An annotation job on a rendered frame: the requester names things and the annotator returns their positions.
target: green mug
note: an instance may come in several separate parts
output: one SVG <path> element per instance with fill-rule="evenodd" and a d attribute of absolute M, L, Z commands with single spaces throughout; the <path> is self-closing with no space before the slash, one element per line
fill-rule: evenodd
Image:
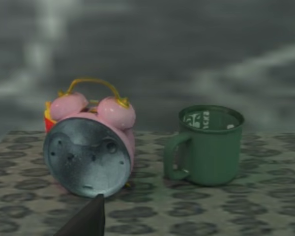
<path fill-rule="evenodd" d="M 198 105 L 183 109 L 178 118 L 179 133 L 164 148 L 165 178 L 203 186 L 232 181 L 238 173 L 243 115 L 226 107 Z"/>

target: gray background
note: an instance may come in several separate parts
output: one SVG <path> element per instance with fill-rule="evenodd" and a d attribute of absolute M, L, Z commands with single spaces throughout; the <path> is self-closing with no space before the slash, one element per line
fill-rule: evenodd
<path fill-rule="evenodd" d="M 131 99 L 138 130 L 217 104 L 246 131 L 295 131 L 295 0 L 0 0 L 0 135 L 43 129 L 45 101 L 85 75 Z"/>

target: spotted surface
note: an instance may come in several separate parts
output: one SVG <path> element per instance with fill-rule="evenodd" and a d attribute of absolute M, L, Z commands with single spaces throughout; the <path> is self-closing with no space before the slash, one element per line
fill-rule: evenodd
<path fill-rule="evenodd" d="M 137 132 L 132 189 L 106 201 L 107 236 L 295 236 L 295 134 L 244 134 L 233 183 L 202 188 L 162 178 L 170 133 Z M 88 199 L 63 193 L 41 153 L 43 132 L 0 144 L 0 236 L 52 236 Z"/>

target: red object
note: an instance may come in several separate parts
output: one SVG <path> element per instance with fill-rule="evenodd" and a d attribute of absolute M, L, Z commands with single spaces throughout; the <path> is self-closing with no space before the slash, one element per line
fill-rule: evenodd
<path fill-rule="evenodd" d="M 49 119 L 47 119 L 45 117 L 45 129 L 46 129 L 46 132 L 48 133 L 49 130 L 51 130 L 51 128 L 55 125 L 55 123 Z"/>

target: clock face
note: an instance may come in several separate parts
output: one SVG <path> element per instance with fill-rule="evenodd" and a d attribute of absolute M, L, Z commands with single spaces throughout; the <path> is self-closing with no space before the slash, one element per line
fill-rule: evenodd
<path fill-rule="evenodd" d="M 118 192 L 131 172 L 128 150 L 107 126 L 69 118 L 47 134 L 44 158 L 51 175 L 68 191 L 93 198 Z"/>

